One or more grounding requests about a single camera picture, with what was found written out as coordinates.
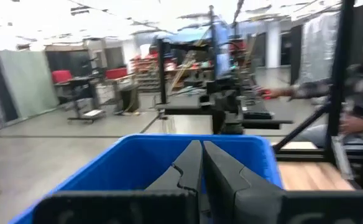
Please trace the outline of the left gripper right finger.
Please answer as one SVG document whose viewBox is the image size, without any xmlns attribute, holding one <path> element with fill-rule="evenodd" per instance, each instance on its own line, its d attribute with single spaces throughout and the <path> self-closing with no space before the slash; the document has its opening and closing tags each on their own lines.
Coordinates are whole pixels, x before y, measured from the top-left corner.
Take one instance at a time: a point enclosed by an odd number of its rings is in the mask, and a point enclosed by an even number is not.
<svg viewBox="0 0 363 224">
<path fill-rule="evenodd" d="M 214 223 L 363 223 L 363 190 L 283 190 L 209 141 L 203 165 Z"/>
</svg>

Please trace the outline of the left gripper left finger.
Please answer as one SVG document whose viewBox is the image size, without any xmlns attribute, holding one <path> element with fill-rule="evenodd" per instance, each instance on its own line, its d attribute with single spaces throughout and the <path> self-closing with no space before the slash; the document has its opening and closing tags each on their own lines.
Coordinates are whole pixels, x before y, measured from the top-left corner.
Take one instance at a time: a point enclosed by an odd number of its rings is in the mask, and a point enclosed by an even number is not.
<svg viewBox="0 0 363 224">
<path fill-rule="evenodd" d="M 144 190 L 55 193 L 34 208 L 34 224 L 199 224 L 202 152 L 192 140 Z"/>
</svg>

